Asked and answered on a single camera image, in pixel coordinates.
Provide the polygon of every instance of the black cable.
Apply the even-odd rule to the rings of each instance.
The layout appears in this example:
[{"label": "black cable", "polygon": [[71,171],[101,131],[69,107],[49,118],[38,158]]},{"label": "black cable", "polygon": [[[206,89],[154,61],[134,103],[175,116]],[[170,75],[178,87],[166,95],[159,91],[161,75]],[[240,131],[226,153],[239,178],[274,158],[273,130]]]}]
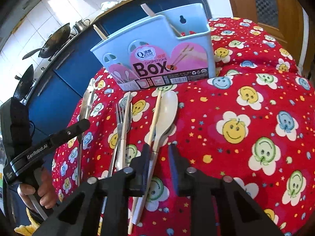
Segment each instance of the black cable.
[{"label": "black cable", "polygon": [[34,134],[35,134],[35,129],[36,129],[36,127],[35,127],[34,122],[32,122],[31,120],[30,120],[30,124],[32,124],[32,126],[33,126],[33,128],[34,128],[32,134],[31,134],[31,138],[33,138],[33,136],[34,136]]}]

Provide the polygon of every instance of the red tablecloth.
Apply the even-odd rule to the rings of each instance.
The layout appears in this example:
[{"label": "red tablecloth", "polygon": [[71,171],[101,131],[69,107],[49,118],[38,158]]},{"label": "red tablecloth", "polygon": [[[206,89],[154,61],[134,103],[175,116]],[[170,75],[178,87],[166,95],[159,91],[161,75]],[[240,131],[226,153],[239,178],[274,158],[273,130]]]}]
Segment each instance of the red tablecloth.
[{"label": "red tablecloth", "polygon": [[[315,92],[292,56],[250,20],[209,20],[218,78],[164,88],[177,93],[177,118],[160,148],[141,223],[133,235],[190,235],[190,199],[175,195],[168,145],[210,176],[230,175],[282,231],[294,233],[313,212]],[[103,68],[85,133],[82,172],[104,178],[116,143],[114,105],[124,92]],[[133,92],[130,157],[148,138],[157,90]],[[77,122],[79,102],[69,124]],[[78,141],[57,149],[53,162],[62,201],[76,188]]]}]

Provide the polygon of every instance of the keyhole-shaped hole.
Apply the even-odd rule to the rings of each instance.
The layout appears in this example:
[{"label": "keyhole-shaped hole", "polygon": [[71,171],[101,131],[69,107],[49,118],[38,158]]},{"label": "keyhole-shaped hole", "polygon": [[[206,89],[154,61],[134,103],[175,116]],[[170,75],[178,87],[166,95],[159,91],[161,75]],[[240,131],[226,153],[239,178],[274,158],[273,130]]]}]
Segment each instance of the keyhole-shaped hole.
[{"label": "keyhole-shaped hole", "polygon": [[180,16],[180,22],[182,23],[182,24],[185,24],[186,22],[187,22],[187,20],[184,18],[184,16]]}]

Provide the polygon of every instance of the wok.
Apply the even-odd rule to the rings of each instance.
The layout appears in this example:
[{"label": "wok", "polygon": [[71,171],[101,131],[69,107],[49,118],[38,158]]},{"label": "wok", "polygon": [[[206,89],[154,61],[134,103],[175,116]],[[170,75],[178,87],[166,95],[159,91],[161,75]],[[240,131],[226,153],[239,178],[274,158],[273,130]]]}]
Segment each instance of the wok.
[{"label": "wok", "polygon": [[48,58],[53,56],[60,47],[69,39],[70,36],[70,23],[59,28],[54,32],[49,39],[45,42],[42,48],[35,49],[27,53],[22,59],[26,59],[30,56],[33,56],[36,52],[40,51],[38,57]]},{"label": "wok", "polygon": [[22,78],[20,79],[19,84],[16,87],[15,92],[13,94],[13,97],[18,99],[19,101],[25,98],[33,85],[33,79],[34,69],[33,65],[30,65],[29,68],[23,74]]}]

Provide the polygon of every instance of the barcode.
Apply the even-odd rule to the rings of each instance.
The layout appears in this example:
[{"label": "barcode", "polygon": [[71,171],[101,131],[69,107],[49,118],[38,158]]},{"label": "barcode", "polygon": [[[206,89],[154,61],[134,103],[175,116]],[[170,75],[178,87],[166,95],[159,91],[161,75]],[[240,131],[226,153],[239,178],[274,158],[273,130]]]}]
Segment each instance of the barcode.
[{"label": "barcode", "polygon": [[175,83],[182,83],[182,82],[188,82],[187,81],[187,76],[185,77],[177,77],[177,78],[173,78],[173,79],[170,79],[171,80],[171,83],[172,84],[175,84]]}]

